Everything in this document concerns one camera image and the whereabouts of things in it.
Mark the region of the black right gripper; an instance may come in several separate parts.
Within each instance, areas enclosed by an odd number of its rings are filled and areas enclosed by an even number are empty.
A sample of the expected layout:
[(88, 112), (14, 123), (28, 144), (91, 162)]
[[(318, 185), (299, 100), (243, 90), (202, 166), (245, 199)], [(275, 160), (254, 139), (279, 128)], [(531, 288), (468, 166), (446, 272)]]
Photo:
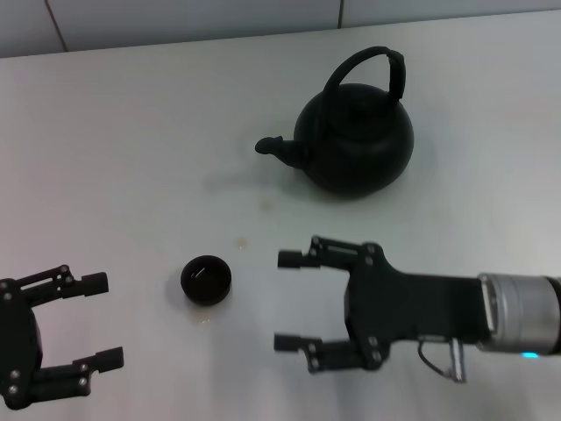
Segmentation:
[(481, 281), (402, 272), (376, 244), (313, 237), (309, 250), (280, 250), (278, 268), (348, 271), (346, 341), (275, 335), (275, 352), (304, 353), (308, 371), (374, 371), (399, 341), (451, 339), (475, 345), (489, 338)]

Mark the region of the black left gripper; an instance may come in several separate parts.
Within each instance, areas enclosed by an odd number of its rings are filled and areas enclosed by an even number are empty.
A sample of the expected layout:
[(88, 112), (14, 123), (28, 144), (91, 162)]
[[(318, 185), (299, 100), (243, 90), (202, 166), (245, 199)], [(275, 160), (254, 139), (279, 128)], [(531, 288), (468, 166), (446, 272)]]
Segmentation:
[(1, 396), (11, 410), (91, 393), (91, 375), (124, 366), (122, 347), (70, 364), (41, 367), (36, 318), (30, 305), (95, 296), (109, 291), (104, 272), (75, 278), (68, 265), (17, 280), (1, 281)]

